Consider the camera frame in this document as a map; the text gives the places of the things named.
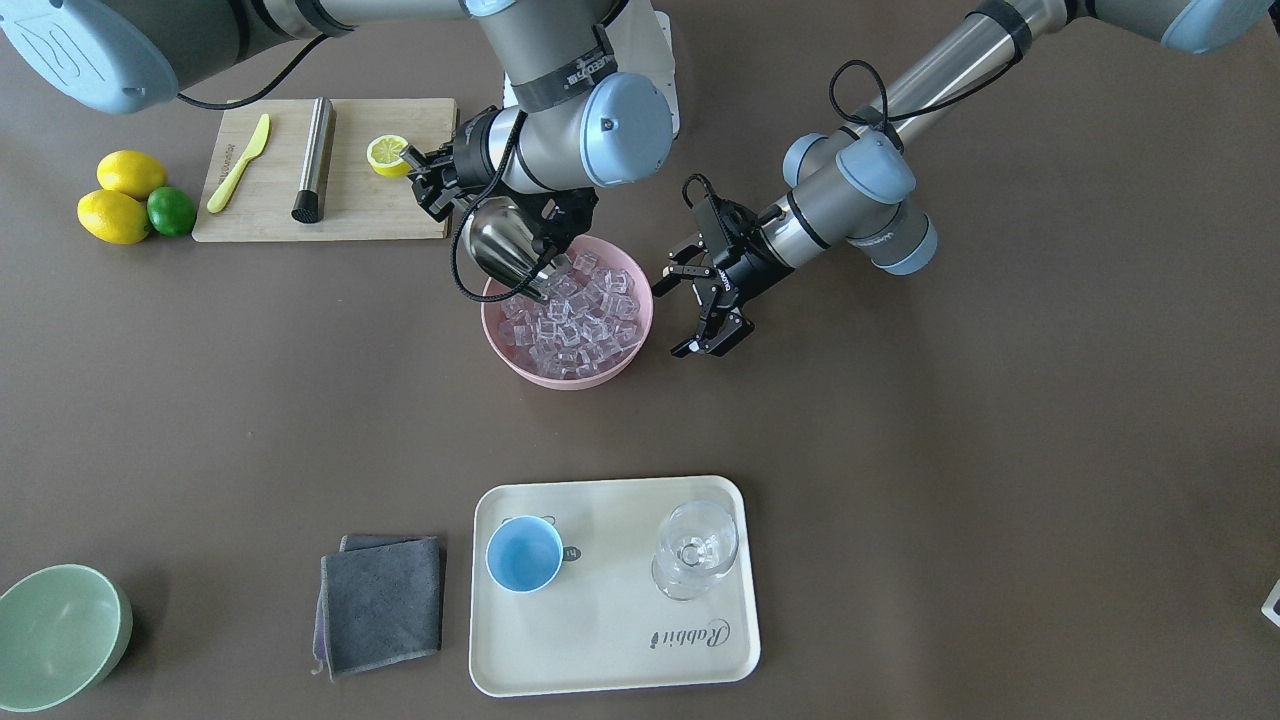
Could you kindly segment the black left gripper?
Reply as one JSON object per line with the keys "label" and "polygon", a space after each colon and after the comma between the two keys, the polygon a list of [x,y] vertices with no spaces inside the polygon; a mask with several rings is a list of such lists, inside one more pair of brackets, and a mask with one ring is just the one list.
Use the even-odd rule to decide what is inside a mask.
{"label": "black left gripper", "polygon": [[652,295],[662,297],[681,282],[707,283],[695,331],[669,354],[723,357],[755,331],[739,301],[760,296],[794,269],[772,252],[758,215],[739,202],[705,196],[695,205],[695,220],[701,238],[686,238],[667,252]]}

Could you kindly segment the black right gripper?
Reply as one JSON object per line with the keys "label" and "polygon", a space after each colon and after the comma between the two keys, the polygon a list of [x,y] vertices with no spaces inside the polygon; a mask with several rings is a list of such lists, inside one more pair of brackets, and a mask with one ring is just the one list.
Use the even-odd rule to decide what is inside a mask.
{"label": "black right gripper", "polygon": [[[483,201],[497,177],[490,155],[489,133],[500,114],[489,106],[462,124],[451,145],[424,152],[408,145],[404,161],[415,202],[435,222],[444,223],[456,208]],[[571,243],[589,232],[599,201],[594,188],[564,190],[548,195],[549,208],[540,215],[535,229],[535,252],[539,263],[550,263],[568,251]]]}

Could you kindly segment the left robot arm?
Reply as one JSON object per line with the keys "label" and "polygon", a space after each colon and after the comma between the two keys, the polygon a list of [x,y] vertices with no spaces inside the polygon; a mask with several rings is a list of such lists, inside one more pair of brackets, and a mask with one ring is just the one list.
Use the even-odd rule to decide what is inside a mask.
{"label": "left robot arm", "polygon": [[652,284],[663,296],[689,283],[699,316],[672,355],[721,357],[753,332],[749,301],[841,243],[891,275],[924,268],[938,231],[913,200],[906,150],[960,102],[1007,74],[1033,44],[1088,18],[1187,54],[1235,42],[1275,1],[983,1],[895,82],[873,70],[876,96],[855,111],[835,95],[840,127],[797,138],[782,161],[785,191],[760,211],[704,188],[689,206],[695,234],[668,255]]}

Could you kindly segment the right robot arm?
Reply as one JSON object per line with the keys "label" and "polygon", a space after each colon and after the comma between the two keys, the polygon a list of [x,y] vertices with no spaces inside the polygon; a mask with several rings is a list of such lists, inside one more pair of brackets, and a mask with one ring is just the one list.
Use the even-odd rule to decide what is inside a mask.
{"label": "right robot arm", "polygon": [[82,232],[70,176],[125,132],[108,115],[179,101],[233,67],[298,45],[302,94],[462,94],[504,74],[524,135],[502,179],[521,193],[607,187],[669,150],[660,92],[611,29],[646,1],[5,1],[3,266]]}

